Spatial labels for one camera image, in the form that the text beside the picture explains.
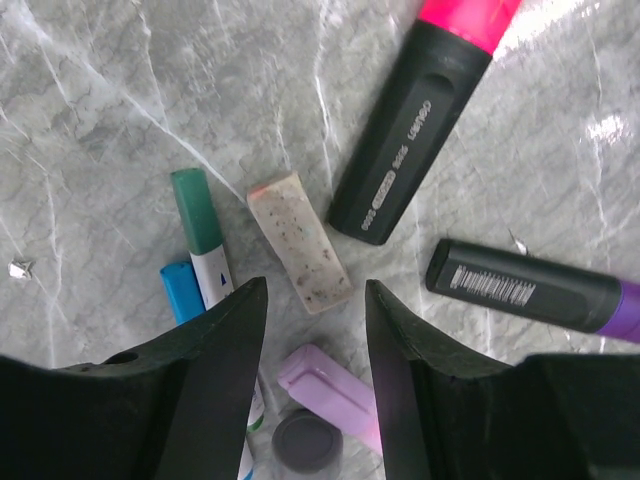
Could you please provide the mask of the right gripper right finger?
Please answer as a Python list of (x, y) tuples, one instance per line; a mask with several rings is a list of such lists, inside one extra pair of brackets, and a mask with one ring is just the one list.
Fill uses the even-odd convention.
[(365, 289), (390, 479), (635, 479), (639, 359), (544, 354), (510, 366)]

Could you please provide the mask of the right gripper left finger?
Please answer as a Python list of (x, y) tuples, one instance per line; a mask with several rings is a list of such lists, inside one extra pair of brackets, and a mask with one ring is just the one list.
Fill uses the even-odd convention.
[(100, 364), (1, 360), (5, 479), (233, 479), (268, 305), (257, 277)]

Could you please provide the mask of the speckled beige eraser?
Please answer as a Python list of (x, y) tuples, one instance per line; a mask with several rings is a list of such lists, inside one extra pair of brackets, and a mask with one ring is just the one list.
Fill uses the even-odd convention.
[(254, 187), (247, 204), (308, 313), (324, 312), (351, 297), (347, 270), (297, 172)]

